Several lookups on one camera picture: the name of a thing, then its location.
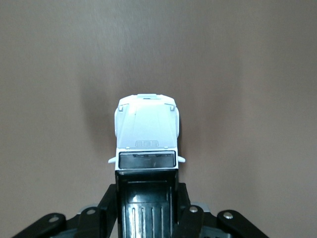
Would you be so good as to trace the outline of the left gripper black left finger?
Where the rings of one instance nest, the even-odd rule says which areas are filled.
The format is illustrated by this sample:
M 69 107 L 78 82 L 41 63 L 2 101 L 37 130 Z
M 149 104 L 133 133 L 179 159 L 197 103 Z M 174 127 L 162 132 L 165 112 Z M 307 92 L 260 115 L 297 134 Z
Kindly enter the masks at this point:
M 110 238 L 116 218 L 116 185 L 111 184 L 96 207 L 81 212 L 76 238 Z

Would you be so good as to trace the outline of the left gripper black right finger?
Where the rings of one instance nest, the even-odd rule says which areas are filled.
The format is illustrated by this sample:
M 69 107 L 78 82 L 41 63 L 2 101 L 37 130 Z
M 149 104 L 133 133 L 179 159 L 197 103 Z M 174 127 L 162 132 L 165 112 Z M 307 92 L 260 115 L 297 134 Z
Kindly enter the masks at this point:
M 180 183 L 177 192 L 177 223 L 172 238 L 200 238 L 204 212 L 201 207 L 192 205 L 185 183 Z

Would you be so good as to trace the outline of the white jeep toy black roof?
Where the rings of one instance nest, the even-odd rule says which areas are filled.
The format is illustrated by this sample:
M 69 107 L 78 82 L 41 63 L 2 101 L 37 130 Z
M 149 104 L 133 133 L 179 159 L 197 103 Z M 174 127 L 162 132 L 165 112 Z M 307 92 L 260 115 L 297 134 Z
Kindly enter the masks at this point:
M 138 94 L 114 113 L 119 238 L 171 238 L 177 222 L 180 116 L 173 98 Z

